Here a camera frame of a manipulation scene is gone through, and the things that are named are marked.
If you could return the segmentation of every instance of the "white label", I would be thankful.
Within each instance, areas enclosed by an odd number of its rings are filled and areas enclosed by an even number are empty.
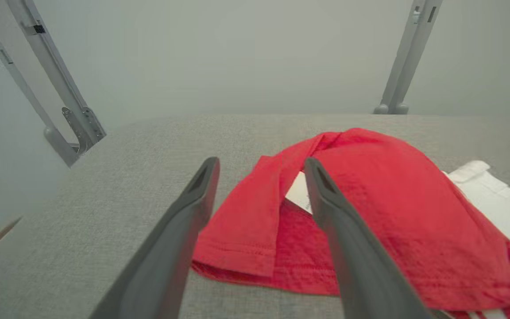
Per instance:
[[[298,172],[289,192],[287,192],[286,199],[312,214],[308,188],[306,188],[306,175],[303,172]]]

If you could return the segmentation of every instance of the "red t-shirt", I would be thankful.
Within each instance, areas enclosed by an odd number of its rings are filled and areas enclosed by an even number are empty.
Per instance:
[[[285,200],[307,157],[322,163],[427,307],[510,309],[508,238],[422,152],[358,128],[261,157],[200,234],[192,268],[220,281],[338,295],[326,235]]]

